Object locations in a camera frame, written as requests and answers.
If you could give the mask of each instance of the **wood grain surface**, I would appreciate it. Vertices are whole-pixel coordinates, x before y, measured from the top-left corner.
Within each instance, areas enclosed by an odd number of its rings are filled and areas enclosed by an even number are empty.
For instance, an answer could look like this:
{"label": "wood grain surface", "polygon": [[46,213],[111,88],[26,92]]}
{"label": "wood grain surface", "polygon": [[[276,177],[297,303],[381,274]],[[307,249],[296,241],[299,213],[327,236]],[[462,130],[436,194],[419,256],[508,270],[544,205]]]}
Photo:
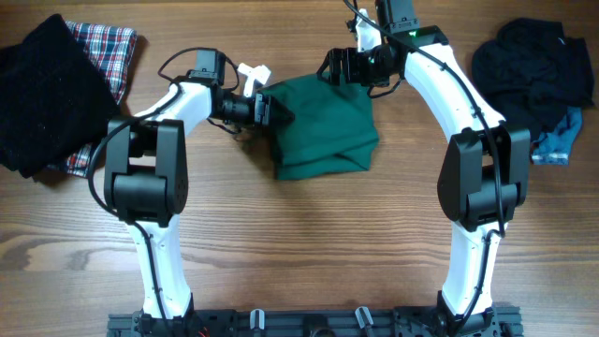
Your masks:
{"label": "wood grain surface", "polygon": [[[363,3],[373,13],[372,2]],[[568,36],[587,38],[599,69],[594,0],[416,0],[415,7],[423,25],[444,30],[467,73],[476,48],[517,17],[563,22]],[[0,46],[20,42],[52,13],[143,36],[124,105],[132,112],[165,94],[155,71],[187,47],[266,64],[276,82],[314,73],[330,48],[355,44],[341,0],[66,1],[0,6]],[[182,74],[193,57],[168,73]],[[181,242],[197,308],[434,304],[450,251],[451,226],[436,196],[445,138],[408,85],[373,110],[381,143],[372,170],[302,182],[275,182],[264,146],[247,153],[209,125],[194,131]],[[569,167],[531,167],[526,203],[499,251],[493,298],[522,307],[527,336],[599,334],[599,117],[586,110],[584,118]],[[99,186],[103,172],[96,176]],[[37,178],[0,168],[0,336],[102,336],[109,313],[142,304],[132,240],[95,205],[83,179]]]}

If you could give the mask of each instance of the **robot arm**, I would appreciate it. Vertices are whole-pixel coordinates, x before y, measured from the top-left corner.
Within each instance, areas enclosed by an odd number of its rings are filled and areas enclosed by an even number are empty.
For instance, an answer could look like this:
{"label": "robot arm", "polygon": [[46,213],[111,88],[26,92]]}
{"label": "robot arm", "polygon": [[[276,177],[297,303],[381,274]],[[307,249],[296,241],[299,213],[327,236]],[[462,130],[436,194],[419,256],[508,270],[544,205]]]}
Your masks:
{"label": "robot arm", "polygon": [[[359,46],[360,41],[373,41],[373,36],[382,33],[374,24],[364,27],[364,19],[368,18],[366,10],[361,9],[366,18],[355,20],[358,47],[331,50],[317,74],[332,85],[337,85],[343,75],[346,82],[370,86],[369,95],[374,87],[389,86],[390,75],[399,74],[400,81],[384,95],[392,93],[401,80],[407,80],[426,101],[449,143],[437,190],[444,213],[452,221],[451,258],[437,303],[443,319],[435,325],[440,327],[438,335],[480,330],[489,324],[485,317],[492,313],[490,282],[501,239],[489,234],[503,229],[498,223],[499,212],[505,222],[511,220],[514,209],[526,197],[530,136],[528,130],[507,124],[480,96],[460,70],[438,27],[419,27],[411,1],[384,0],[377,1],[376,6],[380,25],[390,32],[387,37],[393,38],[366,49]],[[328,78],[323,76],[326,68]],[[480,114],[475,113],[474,103]],[[482,156],[490,154],[492,141],[499,153],[495,165],[501,172],[502,210],[495,202],[493,167],[482,166]]]}
{"label": "robot arm", "polygon": [[[129,224],[145,290],[143,313],[154,319],[172,320],[193,312],[179,241],[179,213],[188,188],[184,137],[209,118],[256,127],[270,123],[269,98],[253,93],[254,81],[264,84],[270,71],[265,66],[251,71],[243,65],[249,79],[244,96],[235,95],[221,88],[224,58],[219,51],[200,50],[196,69],[178,77],[163,98],[136,117],[164,107],[162,112],[126,127],[108,142],[105,200]],[[111,121],[109,131],[126,120]],[[143,155],[155,156],[155,166],[130,164],[129,158]]]}

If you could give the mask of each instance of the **black metal base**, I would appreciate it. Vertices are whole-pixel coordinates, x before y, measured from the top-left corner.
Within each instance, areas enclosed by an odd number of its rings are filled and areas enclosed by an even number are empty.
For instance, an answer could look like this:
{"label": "black metal base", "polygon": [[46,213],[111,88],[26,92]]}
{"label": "black metal base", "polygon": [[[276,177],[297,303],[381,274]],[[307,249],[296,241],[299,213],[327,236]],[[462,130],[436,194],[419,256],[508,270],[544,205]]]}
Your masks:
{"label": "black metal base", "polygon": [[[201,337],[201,332],[206,337],[434,337],[429,322],[433,309],[434,307],[398,307],[393,310],[372,310],[371,329],[360,328],[354,311],[266,312],[263,330],[258,323],[254,324],[255,329],[250,328],[251,313],[197,310],[194,317],[199,318],[201,329],[189,330],[185,334],[194,337]],[[487,329],[460,336],[523,336],[518,307],[497,306],[493,310],[495,315]],[[107,337],[141,337],[140,321],[141,312],[109,315]],[[151,336],[159,337],[155,332]]]}

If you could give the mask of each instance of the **folded green cloth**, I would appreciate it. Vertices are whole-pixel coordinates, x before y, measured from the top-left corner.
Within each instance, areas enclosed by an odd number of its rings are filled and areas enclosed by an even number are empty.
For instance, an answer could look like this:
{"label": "folded green cloth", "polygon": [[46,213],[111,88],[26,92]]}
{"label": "folded green cloth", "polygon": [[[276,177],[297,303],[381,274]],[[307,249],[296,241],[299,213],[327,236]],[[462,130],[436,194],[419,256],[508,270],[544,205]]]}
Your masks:
{"label": "folded green cloth", "polygon": [[295,114],[293,123],[272,130],[270,147],[277,179],[370,168],[379,138],[366,88],[343,80],[340,86],[331,86],[308,75],[274,84],[262,93],[279,103],[271,108],[271,116]]}

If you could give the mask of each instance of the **red plaid fabric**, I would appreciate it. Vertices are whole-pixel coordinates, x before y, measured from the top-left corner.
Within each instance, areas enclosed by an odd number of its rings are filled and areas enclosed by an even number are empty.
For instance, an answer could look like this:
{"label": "red plaid fabric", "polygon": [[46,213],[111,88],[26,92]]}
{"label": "red plaid fabric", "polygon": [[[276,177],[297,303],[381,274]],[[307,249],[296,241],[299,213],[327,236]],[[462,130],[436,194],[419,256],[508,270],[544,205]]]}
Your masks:
{"label": "red plaid fabric", "polygon": [[[92,64],[97,67],[117,104],[127,84],[127,69],[133,56],[138,34],[131,28],[102,24],[66,22],[75,40],[82,45]],[[97,144],[86,144],[79,151],[49,169],[85,177]]]}

